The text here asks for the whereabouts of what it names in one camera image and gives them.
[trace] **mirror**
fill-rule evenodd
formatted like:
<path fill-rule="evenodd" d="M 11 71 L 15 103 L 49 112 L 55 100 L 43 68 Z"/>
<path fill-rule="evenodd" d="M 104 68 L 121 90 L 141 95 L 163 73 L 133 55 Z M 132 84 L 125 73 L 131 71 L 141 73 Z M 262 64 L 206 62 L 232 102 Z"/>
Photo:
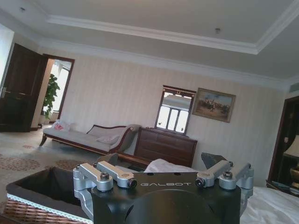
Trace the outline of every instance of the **mirror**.
<path fill-rule="evenodd" d="M 155 128 L 186 134 L 195 93 L 164 85 Z"/>

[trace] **white bedsheet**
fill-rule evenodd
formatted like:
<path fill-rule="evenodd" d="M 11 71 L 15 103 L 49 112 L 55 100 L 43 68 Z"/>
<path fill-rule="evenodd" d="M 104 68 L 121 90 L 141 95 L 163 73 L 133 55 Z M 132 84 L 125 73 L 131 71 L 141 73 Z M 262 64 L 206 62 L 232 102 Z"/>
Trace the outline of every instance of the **white bedsheet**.
<path fill-rule="evenodd" d="M 299 224 L 299 198 L 254 187 L 240 224 Z"/>

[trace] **baseboard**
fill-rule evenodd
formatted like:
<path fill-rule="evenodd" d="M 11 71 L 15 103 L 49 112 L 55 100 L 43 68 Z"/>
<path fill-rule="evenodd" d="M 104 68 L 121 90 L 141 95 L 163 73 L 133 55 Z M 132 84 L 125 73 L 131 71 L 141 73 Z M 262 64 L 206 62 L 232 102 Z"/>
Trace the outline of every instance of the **baseboard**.
<path fill-rule="evenodd" d="M 30 131 L 37 131 L 38 130 L 38 127 L 31 127 L 30 128 Z"/>

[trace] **picture frame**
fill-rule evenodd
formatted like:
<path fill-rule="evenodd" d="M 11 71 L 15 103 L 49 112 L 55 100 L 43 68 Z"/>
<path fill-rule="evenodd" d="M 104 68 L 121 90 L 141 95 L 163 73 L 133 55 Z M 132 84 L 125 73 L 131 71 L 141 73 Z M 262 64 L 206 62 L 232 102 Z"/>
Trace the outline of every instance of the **picture frame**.
<path fill-rule="evenodd" d="M 192 114 L 229 123 L 235 97 L 228 93 L 198 88 Z"/>

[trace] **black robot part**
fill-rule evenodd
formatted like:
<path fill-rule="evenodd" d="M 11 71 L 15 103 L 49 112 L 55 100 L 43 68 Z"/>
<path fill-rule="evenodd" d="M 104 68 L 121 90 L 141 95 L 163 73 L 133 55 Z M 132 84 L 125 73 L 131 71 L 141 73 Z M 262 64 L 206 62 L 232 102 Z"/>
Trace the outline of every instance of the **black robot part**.
<path fill-rule="evenodd" d="M 239 224 L 241 190 L 218 181 L 200 189 L 196 173 L 135 173 L 136 187 L 92 189 L 94 224 Z"/>

